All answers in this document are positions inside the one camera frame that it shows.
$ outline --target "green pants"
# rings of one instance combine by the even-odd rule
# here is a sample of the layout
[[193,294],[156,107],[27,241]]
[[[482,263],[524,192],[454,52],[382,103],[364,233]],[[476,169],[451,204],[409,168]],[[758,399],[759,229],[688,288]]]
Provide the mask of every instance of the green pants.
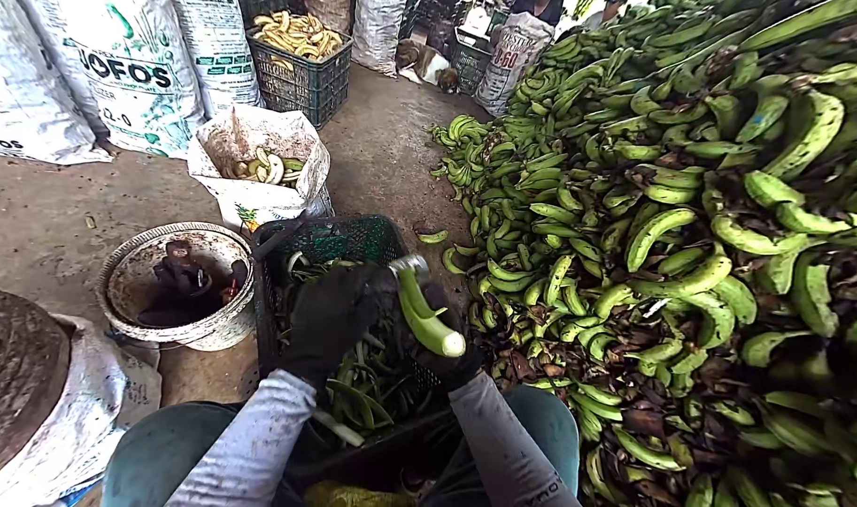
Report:
[[[556,468],[578,492],[579,439],[575,419],[555,396],[517,386],[507,403]],[[190,401],[153,412],[124,433],[103,477],[103,507],[162,507],[237,414],[238,407]],[[273,504],[303,505],[285,484]],[[488,505],[465,440],[423,505]]]

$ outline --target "pineapple logo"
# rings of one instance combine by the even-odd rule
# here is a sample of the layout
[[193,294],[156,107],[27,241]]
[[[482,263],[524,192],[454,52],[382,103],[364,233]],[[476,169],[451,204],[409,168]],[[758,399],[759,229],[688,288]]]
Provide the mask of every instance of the pineapple logo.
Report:
[[237,215],[241,218],[243,225],[247,226],[247,229],[253,233],[257,227],[259,227],[259,222],[256,221],[256,210],[255,209],[247,209],[241,205],[236,205],[237,207]]

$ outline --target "person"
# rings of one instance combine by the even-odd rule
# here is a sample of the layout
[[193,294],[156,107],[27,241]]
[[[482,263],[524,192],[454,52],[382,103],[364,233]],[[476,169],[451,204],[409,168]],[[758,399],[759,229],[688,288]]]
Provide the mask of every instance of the person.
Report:
[[[335,267],[304,285],[278,369],[239,411],[213,402],[182,403],[131,427],[103,478],[103,507],[303,505],[281,481],[288,455],[316,408],[317,388],[376,321],[382,304],[396,300],[396,288],[388,268],[368,264]],[[424,292],[433,307],[445,304],[436,284]],[[459,329],[452,314],[442,317]],[[463,431],[421,505],[580,505],[578,429],[557,397],[517,386],[504,398],[480,370],[473,346],[460,357],[442,357],[419,346],[411,333],[399,334],[405,337],[399,345],[449,392]]]
[[588,19],[581,24],[581,28],[585,30],[596,30],[603,28],[610,23],[615,23],[618,20],[619,9],[625,6],[627,0],[606,0],[602,11],[598,11],[593,15],[588,16]]
[[516,0],[510,14],[531,13],[539,20],[556,27],[563,17],[563,0]]

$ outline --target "logo on sack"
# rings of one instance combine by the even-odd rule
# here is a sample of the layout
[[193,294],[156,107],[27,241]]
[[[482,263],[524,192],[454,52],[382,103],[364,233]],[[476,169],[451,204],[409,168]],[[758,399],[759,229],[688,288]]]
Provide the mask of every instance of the logo on sack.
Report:
[[167,65],[92,52],[87,48],[79,48],[78,53],[84,74],[109,86],[162,91],[174,82],[171,68]]
[[502,30],[501,40],[495,47],[491,62],[502,69],[513,69],[516,60],[531,49],[532,39],[516,30]]

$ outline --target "concrete floor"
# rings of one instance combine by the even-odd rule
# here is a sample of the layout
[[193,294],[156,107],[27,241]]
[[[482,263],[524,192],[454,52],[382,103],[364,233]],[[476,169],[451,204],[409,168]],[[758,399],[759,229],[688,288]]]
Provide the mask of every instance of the concrete floor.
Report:
[[[470,98],[354,64],[350,97],[320,135],[331,153],[328,188],[336,213],[390,217],[409,250],[443,273],[452,301],[462,307],[460,281],[440,263],[448,245],[423,245],[412,231],[424,221],[470,243],[468,218],[450,201],[449,184],[428,174],[442,151],[422,130],[460,113],[486,117]],[[88,216],[96,228],[87,225]],[[187,220],[220,223],[220,214],[216,200],[186,175],[184,161],[123,150],[116,150],[114,163],[71,167],[0,157],[0,289],[103,326],[93,288],[109,252],[153,226]],[[245,398],[255,385],[254,339],[220,352],[163,351],[163,404]]]

